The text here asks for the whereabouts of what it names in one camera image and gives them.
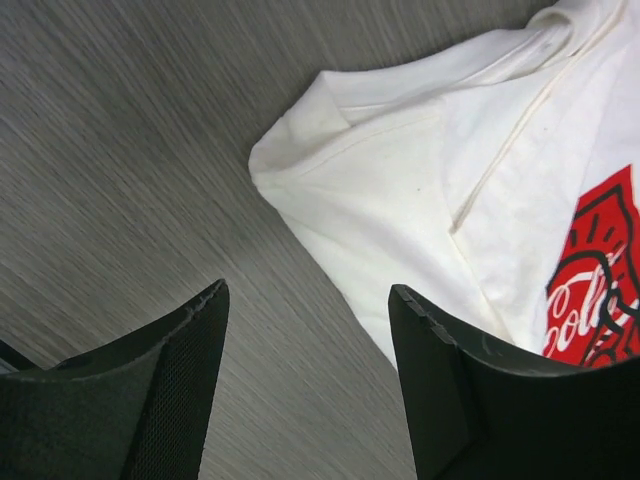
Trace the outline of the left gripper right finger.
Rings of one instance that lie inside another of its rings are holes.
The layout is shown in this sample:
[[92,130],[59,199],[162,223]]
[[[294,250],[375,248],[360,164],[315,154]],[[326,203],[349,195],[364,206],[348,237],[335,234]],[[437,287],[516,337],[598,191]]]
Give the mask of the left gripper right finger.
[[635,479],[639,362],[599,369],[506,343],[404,285],[388,309],[421,479]]

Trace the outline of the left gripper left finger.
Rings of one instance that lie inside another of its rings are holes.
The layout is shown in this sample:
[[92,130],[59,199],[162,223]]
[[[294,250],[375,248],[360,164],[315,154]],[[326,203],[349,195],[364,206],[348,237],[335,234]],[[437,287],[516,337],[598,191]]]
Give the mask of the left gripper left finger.
[[169,314],[43,369],[1,348],[5,479],[198,477],[229,315],[217,281]]

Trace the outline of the white Coca-Cola t-shirt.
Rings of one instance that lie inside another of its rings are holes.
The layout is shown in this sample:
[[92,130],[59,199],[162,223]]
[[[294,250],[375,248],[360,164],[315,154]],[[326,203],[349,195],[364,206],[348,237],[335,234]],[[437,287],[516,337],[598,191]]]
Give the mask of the white Coca-Cola t-shirt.
[[409,64],[322,72],[249,170],[389,360],[395,284],[550,359],[639,352],[635,1],[560,1]]

